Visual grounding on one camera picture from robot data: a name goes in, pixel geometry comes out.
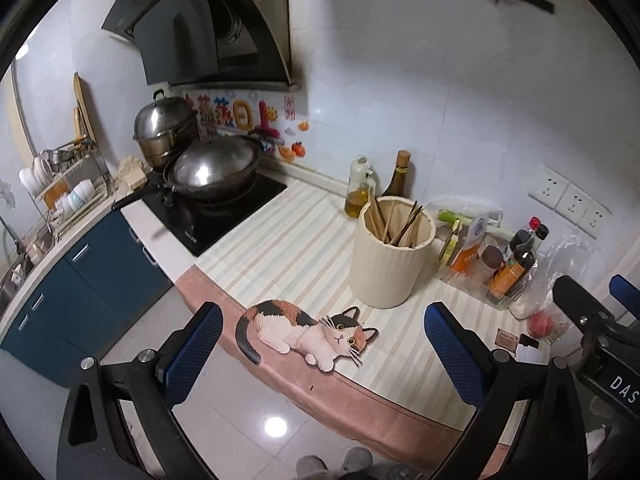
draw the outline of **white tiled wall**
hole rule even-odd
[[[514,228],[535,214],[554,240],[574,228],[524,189],[546,164],[613,212],[603,277],[640,234],[640,73],[587,0],[550,1],[290,0],[304,164],[347,179],[362,152],[386,184],[407,148],[413,197],[498,203]]]
[[[59,0],[28,40],[17,64],[17,83],[26,127],[39,152],[73,139],[76,106],[73,74],[88,86],[92,124],[110,169],[126,155],[142,158],[133,121],[152,100],[140,53],[117,39],[102,22],[115,0]]]
[[[31,199],[20,184],[19,171],[25,167],[25,163],[20,156],[17,146],[12,136],[11,123],[8,118],[8,110],[5,99],[13,90],[7,88],[10,85],[7,77],[0,80],[0,146],[2,155],[0,156],[0,180],[11,185],[10,193],[13,195],[9,204],[0,199],[0,215],[11,226],[18,236],[24,236],[40,220],[37,209],[33,206]],[[0,269],[4,270],[7,258],[15,251],[15,245],[11,237],[0,226]]]

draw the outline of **calico cat illustration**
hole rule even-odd
[[[294,349],[310,365],[318,365],[323,372],[334,369],[334,359],[350,357],[358,366],[360,353],[373,337],[375,328],[363,328],[357,318],[360,309],[348,308],[341,314],[323,317],[320,322],[292,303],[282,300],[263,301],[248,308],[236,325],[236,342],[242,353],[254,364],[260,364],[260,354],[246,337],[252,322],[258,339],[281,354]]]

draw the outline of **cabinet handle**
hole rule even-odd
[[[146,259],[147,259],[147,260],[149,260],[149,263],[150,263],[151,265],[153,265],[154,267],[157,267],[157,266],[158,266],[158,262],[156,262],[156,261],[152,258],[151,254],[149,254],[149,253],[146,251],[146,247],[145,247],[145,246],[142,246],[142,252],[145,254]]]
[[[137,244],[140,243],[140,238],[136,236],[135,232],[133,231],[133,229],[131,227],[129,228],[129,234],[131,235],[131,238],[133,238]]]
[[[44,293],[40,295],[40,297],[38,298],[38,301],[36,301],[33,306],[31,307],[31,310],[36,310],[40,304],[44,301]]]
[[[78,261],[80,258],[82,258],[84,256],[84,253],[87,252],[88,250],[89,250],[89,244],[87,243],[87,245],[85,245],[82,249],[80,249],[80,252],[78,254],[76,254],[76,256],[71,258],[71,261],[73,263],[76,263],[76,261]]]
[[[24,319],[22,320],[22,323],[20,323],[20,326],[18,327],[18,332],[21,332],[22,329],[24,328],[24,326],[27,324],[27,321],[29,320],[29,314],[26,314],[24,316]]]

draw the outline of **metal screw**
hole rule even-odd
[[[93,357],[85,357],[84,359],[82,359],[82,361],[80,361],[80,367],[82,368],[82,370],[88,370],[93,365],[95,365],[95,359]]]
[[[494,359],[499,363],[505,363],[511,359],[511,356],[504,350],[498,348],[497,350],[494,350]]]
[[[151,348],[147,348],[138,354],[138,361],[141,363],[148,363],[149,361],[152,361],[154,357],[156,357],[156,352]]]
[[[554,365],[556,366],[556,368],[564,370],[566,368],[566,361],[564,360],[564,358],[554,357]]]

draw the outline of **small card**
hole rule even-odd
[[[518,349],[518,336],[499,328],[495,336],[495,344],[515,354]]]

